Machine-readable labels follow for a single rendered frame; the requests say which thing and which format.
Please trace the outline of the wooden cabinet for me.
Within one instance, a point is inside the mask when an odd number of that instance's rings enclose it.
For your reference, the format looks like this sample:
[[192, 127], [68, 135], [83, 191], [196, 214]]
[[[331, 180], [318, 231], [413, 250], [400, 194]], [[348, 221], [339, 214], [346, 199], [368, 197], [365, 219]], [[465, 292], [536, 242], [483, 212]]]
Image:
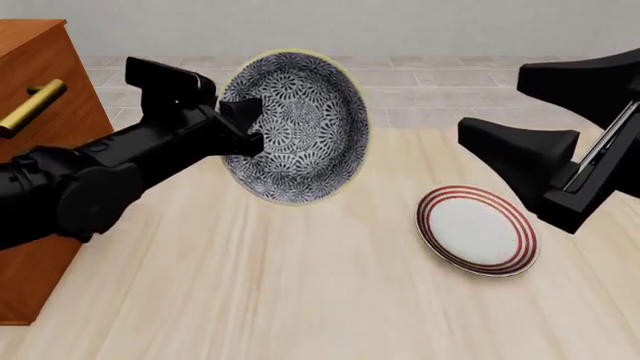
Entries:
[[[0, 57], [58, 25], [65, 20], [0, 19]], [[0, 326], [36, 320], [80, 248], [75, 239], [48, 236], [0, 251]]]

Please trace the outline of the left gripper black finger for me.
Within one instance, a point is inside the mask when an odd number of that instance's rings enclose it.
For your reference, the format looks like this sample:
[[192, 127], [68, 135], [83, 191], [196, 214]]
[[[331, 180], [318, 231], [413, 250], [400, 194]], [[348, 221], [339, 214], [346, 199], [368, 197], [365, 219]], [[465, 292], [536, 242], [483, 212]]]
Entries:
[[250, 128], [262, 115], [262, 99], [247, 98], [242, 101], [219, 101], [220, 115], [238, 135], [235, 155], [256, 156], [264, 150], [264, 138], [260, 132], [250, 133]]

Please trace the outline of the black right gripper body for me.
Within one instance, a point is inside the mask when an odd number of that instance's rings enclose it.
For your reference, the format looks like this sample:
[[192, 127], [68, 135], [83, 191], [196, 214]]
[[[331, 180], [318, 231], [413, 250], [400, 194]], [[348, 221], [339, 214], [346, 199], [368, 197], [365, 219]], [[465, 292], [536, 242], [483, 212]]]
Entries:
[[569, 173], [543, 196], [543, 221], [576, 233], [614, 191], [614, 179], [640, 135], [640, 101], [630, 102]]

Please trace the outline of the white plate with red rings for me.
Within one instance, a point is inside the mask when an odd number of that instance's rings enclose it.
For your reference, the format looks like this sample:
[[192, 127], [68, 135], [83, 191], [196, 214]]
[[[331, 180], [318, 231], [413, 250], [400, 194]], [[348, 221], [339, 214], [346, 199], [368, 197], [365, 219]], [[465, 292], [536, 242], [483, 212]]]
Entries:
[[519, 275], [540, 253], [534, 227], [516, 206], [471, 185], [429, 191], [417, 204], [415, 224], [438, 257], [475, 275]]

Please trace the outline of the black white patterned bowl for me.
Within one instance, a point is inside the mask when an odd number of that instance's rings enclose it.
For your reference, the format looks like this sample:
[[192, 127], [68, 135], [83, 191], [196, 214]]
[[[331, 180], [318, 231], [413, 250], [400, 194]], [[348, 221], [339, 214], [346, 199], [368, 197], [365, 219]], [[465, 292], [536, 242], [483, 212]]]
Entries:
[[262, 114], [249, 131], [263, 134], [263, 152], [222, 158], [242, 188], [271, 203], [304, 206], [356, 179], [371, 120], [346, 68], [311, 50], [270, 50], [235, 71], [219, 101], [253, 98], [262, 101]]

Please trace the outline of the wooden cabinet drawer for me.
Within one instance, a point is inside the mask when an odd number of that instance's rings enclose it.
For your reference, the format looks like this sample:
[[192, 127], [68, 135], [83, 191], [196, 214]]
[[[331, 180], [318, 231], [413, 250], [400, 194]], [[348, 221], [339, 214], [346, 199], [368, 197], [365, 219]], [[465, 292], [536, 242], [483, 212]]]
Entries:
[[0, 162], [33, 146], [80, 146], [111, 134], [112, 125], [62, 25], [0, 57], [0, 119], [27, 100], [26, 89], [61, 80], [67, 91], [11, 139], [0, 138]]

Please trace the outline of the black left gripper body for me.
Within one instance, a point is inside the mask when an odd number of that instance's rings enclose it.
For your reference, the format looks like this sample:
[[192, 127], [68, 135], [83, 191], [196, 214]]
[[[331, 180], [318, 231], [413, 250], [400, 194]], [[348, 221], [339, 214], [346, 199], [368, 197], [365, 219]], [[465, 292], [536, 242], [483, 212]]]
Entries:
[[181, 110], [176, 131], [177, 143], [203, 156], [253, 156], [251, 123], [232, 113], [218, 113], [211, 107], [199, 106]]

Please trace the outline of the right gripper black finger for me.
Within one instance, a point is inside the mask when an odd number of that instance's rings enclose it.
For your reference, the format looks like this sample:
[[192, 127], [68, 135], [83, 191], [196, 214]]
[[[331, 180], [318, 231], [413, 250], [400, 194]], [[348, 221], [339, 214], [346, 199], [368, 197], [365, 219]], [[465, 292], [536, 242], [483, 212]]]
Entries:
[[597, 59], [525, 64], [516, 89], [573, 113], [620, 113], [640, 101], [640, 48]]
[[475, 118], [458, 122], [458, 143], [509, 186], [529, 212], [546, 222], [579, 222], [581, 215], [545, 199], [570, 163], [580, 133], [512, 128]]

